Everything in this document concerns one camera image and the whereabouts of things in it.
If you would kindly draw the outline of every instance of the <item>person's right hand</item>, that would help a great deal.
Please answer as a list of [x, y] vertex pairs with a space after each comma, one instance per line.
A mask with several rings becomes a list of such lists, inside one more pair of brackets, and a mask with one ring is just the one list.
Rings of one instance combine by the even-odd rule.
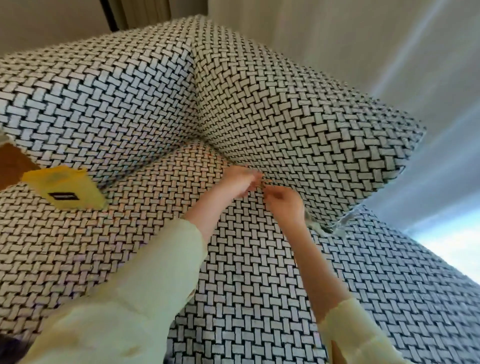
[[267, 185], [264, 202], [282, 231], [305, 226], [305, 207], [298, 192], [289, 187]]

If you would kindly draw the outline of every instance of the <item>black and white woven fabric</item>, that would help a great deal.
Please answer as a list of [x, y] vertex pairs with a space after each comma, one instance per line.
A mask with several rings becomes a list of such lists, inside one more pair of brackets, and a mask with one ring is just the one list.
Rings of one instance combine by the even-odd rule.
[[[220, 178], [201, 143], [109, 188], [104, 211], [60, 211], [25, 185], [0, 192], [0, 330], [34, 339], [59, 304], [108, 278]], [[480, 363], [480, 287], [362, 208], [351, 238], [318, 238], [363, 306], [415, 363]], [[171, 326], [176, 364], [323, 363], [289, 244], [260, 193], [222, 214], [194, 299]]]
[[[43, 167], [86, 168], [103, 211], [0, 192], [0, 330], [33, 340], [219, 180], [229, 161], [296, 188], [330, 223], [404, 168], [423, 129], [203, 17], [6, 56], [0, 125]], [[315, 241], [404, 356], [480, 363], [480, 287], [364, 208]], [[323, 363], [292, 252], [261, 194], [221, 216], [176, 364]]]
[[200, 137], [295, 187], [324, 224], [404, 168], [424, 130], [204, 17], [0, 59], [0, 126], [100, 186]]

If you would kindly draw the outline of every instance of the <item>forearm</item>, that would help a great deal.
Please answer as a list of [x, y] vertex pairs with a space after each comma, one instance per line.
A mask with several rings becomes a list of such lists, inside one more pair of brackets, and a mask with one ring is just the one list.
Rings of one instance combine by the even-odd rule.
[[305, 225], [285, 228], [284, 233], [292, 247], [313, 313], [320, 323], [332, 308], [352, 295], [315, 245]]
[[200, 196], [200, 199], [183, 215], [202, 233], [206, 244], [210, 241], [220, 215], [233, 201], [234, 195], [227, 185], [218, 183]]

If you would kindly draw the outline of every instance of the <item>hand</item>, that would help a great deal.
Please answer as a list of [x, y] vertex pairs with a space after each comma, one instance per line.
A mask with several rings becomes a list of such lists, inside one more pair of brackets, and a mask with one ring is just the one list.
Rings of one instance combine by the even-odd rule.
[[262, 173], [245, 166], [229, 166], [223, 170], [223, 186], [232, 198], [248, 196], [249, 191], [255, 191], [260, 185]]
[[305, 226], [305, 206], [298, 192], [289, 187], [267, 185], [264, 202], [283, 232]]

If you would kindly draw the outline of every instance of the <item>wall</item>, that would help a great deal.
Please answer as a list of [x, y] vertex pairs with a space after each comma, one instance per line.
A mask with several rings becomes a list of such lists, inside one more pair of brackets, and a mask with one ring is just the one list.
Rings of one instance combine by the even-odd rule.
[[99, 0], [0, 0], [0, 56], [109, 33]]

